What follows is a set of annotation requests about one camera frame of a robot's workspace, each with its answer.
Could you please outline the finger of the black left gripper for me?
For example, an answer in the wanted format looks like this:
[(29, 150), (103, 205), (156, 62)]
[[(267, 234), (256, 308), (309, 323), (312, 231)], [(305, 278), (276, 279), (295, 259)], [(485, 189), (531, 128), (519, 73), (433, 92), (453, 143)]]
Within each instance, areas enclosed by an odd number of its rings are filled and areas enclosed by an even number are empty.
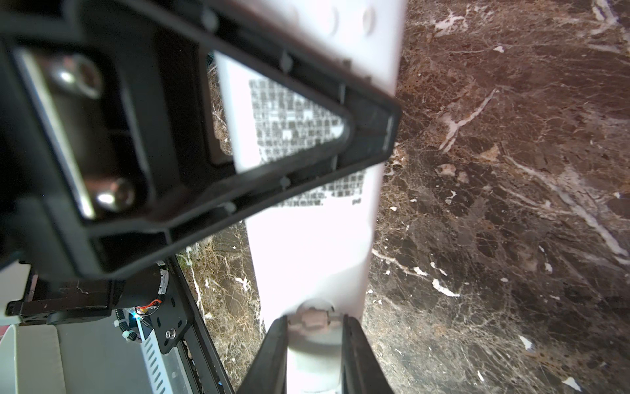
[[(214, 135), (211, 51), (331, 113), (333, 137), (239, 170)], [(388, 159), (400, 105), (239, 1), (1, 4), (1, 264), (128, 277)]]

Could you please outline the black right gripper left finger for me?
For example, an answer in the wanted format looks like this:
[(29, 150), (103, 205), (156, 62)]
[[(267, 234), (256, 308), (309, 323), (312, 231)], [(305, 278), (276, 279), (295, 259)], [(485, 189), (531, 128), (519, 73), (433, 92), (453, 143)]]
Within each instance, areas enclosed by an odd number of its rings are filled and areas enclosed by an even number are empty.
[(286, 393), (288, 317), (276, 319), (246, 374), (238, 394)]

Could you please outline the white remote control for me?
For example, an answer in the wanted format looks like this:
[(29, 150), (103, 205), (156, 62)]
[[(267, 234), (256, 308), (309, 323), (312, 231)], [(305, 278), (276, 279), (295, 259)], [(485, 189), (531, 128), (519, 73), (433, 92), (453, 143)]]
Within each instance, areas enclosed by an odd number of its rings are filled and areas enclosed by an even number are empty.
[[(267, 20), (395, 92), (403, 1), (252, 1)], [(238, 172), (333, 141), (339, 116), (216, 54)], [(282, 201), (245, 222), (266, 326), (287, 316), (289, 393), (341, 391), (345, 315), (360, 318), (368, 288), (382, 164)]]

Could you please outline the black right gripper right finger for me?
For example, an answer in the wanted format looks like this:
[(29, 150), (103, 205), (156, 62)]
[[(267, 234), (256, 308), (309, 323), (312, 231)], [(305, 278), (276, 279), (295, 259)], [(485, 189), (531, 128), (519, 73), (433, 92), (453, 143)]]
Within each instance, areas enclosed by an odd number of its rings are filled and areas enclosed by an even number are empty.
[(342, 333), (342, 392), (392, 394), (357, 318), (344, 316)]

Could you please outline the black front mounting rail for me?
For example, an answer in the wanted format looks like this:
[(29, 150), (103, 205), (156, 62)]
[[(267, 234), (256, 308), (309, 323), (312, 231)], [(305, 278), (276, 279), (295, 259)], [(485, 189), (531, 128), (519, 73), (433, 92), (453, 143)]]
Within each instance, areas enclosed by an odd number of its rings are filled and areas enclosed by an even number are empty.
[(174, 257), (165, 261), (169, 274), (162, 304), (151, 315), (157, 344), (165, 358), (175, 365), (170, 374), (181, 371), (182, 388), (172, 392), (233, 393), (228, 374), (195, 303), (185, 275)]

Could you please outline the white ventilated strip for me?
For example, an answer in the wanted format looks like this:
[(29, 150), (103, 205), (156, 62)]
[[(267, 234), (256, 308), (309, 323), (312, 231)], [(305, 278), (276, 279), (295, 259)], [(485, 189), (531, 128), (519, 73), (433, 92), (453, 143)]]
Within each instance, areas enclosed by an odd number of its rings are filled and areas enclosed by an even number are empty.
[(154, 332), (150, 333), (141, 344), (141, 351), (149, 376), (153, 393), (192, 394), (190, 380), (177, 348), (162, 354)]

